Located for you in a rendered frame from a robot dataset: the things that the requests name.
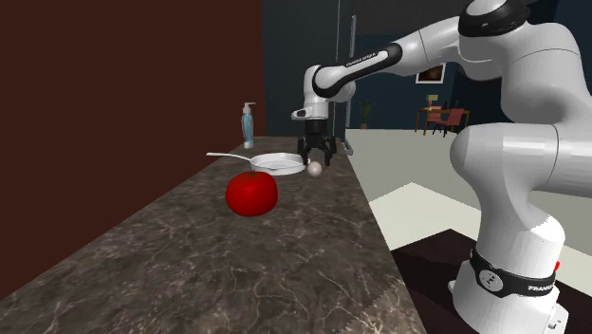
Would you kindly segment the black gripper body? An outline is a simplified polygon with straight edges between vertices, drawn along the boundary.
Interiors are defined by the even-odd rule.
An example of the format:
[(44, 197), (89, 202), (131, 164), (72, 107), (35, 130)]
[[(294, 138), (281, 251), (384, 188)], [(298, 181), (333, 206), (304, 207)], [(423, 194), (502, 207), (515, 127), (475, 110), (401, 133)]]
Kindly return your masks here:
[(323, 148), (326, 144), (330, 150), (336, 149), (336, 141), (333, 136), (327, 134), (327, 120), (307, 120), (305, 121), (305, 135), (299, 138), (299, 149), (303, 150), (305, 144), (312, 147), (315, 142), (322, 142)]

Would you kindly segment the white frying pan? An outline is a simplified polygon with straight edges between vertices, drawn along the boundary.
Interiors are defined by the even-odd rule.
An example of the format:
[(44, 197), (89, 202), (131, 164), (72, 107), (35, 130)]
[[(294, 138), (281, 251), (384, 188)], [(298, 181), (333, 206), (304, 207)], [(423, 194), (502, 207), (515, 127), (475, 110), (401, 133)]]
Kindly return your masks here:
[(265, 172), (271, 176), (295, 175), (306, 168), (306, 161), (300, 155), (290, 153), (269, 153), (247, 158), (236, 154), (208, 152), (207, 156), (240, 158), (250, 163), (252, 171)]

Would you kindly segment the potted green plant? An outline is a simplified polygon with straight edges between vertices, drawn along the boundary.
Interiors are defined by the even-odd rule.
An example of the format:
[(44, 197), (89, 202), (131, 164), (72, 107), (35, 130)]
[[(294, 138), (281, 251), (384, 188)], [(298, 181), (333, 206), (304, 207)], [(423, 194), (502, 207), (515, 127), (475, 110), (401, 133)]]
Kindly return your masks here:
[(360, 109), (361, 109), (361, 129), (367, 129), (368, 128), (368, 117), (369, 117), (369, 113), (372, 110), (372, 108), (375, 106), (376, 104), (374, 102), (360, 102)]

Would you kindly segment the blue soap dispenser bottle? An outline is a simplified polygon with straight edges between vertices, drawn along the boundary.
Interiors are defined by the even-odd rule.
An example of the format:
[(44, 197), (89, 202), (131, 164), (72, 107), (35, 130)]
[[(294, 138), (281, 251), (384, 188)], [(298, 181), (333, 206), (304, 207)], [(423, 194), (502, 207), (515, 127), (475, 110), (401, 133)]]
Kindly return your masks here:
[(241, 119), (242, 133), (244, 137), (243, 146), (250, 149), (254, 146), (253, 141), (253, 118), (250, 110), (251, 102), (245, 102), (243, 107), (243, 116)]

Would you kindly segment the red tomato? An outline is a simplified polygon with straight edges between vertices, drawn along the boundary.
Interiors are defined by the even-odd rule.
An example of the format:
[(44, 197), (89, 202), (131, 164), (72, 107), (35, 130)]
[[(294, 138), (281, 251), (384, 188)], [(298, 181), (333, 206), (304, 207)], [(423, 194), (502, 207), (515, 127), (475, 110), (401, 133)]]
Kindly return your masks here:
[(234, 213), (241, 216), (259, 216), (275, 207), (278, 189), (270, 174), (249, 171), (230, 180), (225, 198), (228, 207)]

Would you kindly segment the brown wooden desk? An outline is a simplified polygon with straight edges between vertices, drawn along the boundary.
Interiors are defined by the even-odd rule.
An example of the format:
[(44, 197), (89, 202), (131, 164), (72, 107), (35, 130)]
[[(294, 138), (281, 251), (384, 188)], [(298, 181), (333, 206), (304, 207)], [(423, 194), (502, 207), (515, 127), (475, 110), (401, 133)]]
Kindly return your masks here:
[[(429, 125), (429, 123), (426, 121), (426, 118), (427, 118), (427, 111), (428, 111), (429, 109), (444, 109), (444, 108), (442, 108), (441, 106), (434, 106), (434, 105), (433, 105), (433, 102), (436, 102), (436, 101), (437, 101), (437, 98), (438, 98), (438, 96), (437, 96), (437, 95), (427, 95), (427, 96), (426, 96), (426, 102), (427, 102), (427, 106), (426, 106), (426, 107), (424, 107), (424, 108), (418, 109), (418, 110), (416, 111), (416, 123), (415, 123), (415, 131), (417, 131), (417, 130), (418, 130), (418, 125), (419, 125), (419, 115), (420, 115), (420, 114), (424, 114), (424, 115), (425, 115), (425, 121), (424, 121), (424, 125), (423, 125), (423, 135), (426, 135), (426, 131), (427, 131), (427, 129), (428, 129), (428, 125)], [(464, 126), (467, 126), (467, 125), (468, 125), (468, 120), (469, 120), (469, 114), (470, 114), (470, 112), (469, 112), (468, 110), (465, 110), (465, 111), (467, 112), (467, 114), (466, 114), (466, 115), (464, 115), (462, 118), (465, 118), (465, 121), (464, 121)], [(455, 129), (452, 131), (452, 133), (453, 133), (455, 130), (459, 130), (459, 129), (460, 129), (460, 125), (459, 125), (458, 127), (456, 127), (456, 128), (455, 128)]]

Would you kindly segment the red chair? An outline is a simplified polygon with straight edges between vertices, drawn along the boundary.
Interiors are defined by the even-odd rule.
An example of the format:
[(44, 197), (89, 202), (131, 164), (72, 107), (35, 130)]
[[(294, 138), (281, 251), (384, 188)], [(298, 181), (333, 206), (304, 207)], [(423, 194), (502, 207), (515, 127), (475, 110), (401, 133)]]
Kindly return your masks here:
[(461, 108), (429, 109), (427, 111), (426, 121), (435, 126), (433, 133), (436, 130), (443, 131), (443, 136), (446, 136), (460, 125), (462, 117), (466, 114), (467, 112)]

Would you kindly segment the dark robot stand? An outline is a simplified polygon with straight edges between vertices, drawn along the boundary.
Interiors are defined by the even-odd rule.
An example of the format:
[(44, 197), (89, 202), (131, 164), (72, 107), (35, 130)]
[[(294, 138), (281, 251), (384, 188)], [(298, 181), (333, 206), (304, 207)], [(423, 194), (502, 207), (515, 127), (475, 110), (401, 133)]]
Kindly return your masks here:
[[(428, 334), (478, 334), (458, 316), (448, 290), (474, 244), (448, 229), (391, 251)], [(557, 287), (569, 312), (564, 334), (592, 334), (592, 297), (561, 281)]]

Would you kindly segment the white framed wall picture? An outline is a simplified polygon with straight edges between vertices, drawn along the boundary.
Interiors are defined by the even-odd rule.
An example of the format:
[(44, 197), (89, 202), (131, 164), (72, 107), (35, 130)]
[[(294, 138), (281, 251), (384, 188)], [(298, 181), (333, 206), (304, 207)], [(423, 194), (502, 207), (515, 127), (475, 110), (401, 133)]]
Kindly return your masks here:
[(416, 74), (417, 84), (443, 84), (446, 65), (441, 64)]

